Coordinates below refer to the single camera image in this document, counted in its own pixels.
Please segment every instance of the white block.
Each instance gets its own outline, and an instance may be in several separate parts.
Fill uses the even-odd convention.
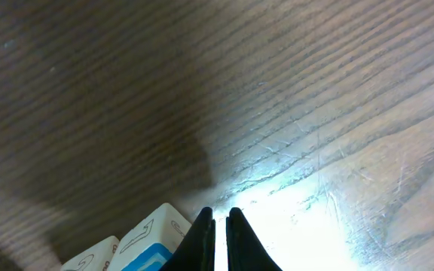
[[[63,264],[61,271],[106,271],[117,251],[118,243],[115,236],[110,236]]]
[[[177,210],[164,203],[121,239],[108,271],[159,270],[190,226]]]

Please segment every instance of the wood surface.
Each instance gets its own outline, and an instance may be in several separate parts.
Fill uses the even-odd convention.
[[[0,269],[171,202],[285,270],[434,269],[434,1],[0,1]]]

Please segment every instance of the black object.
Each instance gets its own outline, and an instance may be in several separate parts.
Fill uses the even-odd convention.
[[[226,220],[228,268],[230,271],[280,271],[269,257],[239,208],[232,208]],[[215,220],[212,209],[200,211],[173,256],[160,270],[213,271]]]

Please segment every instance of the blue and white box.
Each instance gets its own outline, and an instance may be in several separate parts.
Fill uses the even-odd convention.
[[[164,203],[121,239],[108,271],[159,270],[190,227],[177,210]]]

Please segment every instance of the printed line drawing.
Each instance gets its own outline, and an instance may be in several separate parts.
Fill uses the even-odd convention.
[[[80,260],[80,262],[78,263],[79,268],[76,269],[75,271],[84,271],[85,268],[87,268],[91,261],[95,258],[94,254],[90,254],[86,257],[84,257],[83,259]]]
[[[144,239],[148,236],[151,232],[151,226],[154,224],[154,220],[150,220],[145,226],[143,226],[143,233],[140,233],[138,236],[135,236],[135,238],[131,239],[128,244],[126,244],[123,248],[120,250],[120,254],[124,253],[129,247],[132,245],[135,245],[138,241]]]
[[[170,223],[172,224],[172,227],[177,231],[177,233],[179,233],[180,236],[182,236],[183,238],[185,238],[185,234],[182,232],[182,230],[180,230],[180,225],[177,222],[175,222],[175,221],[172,221]]]

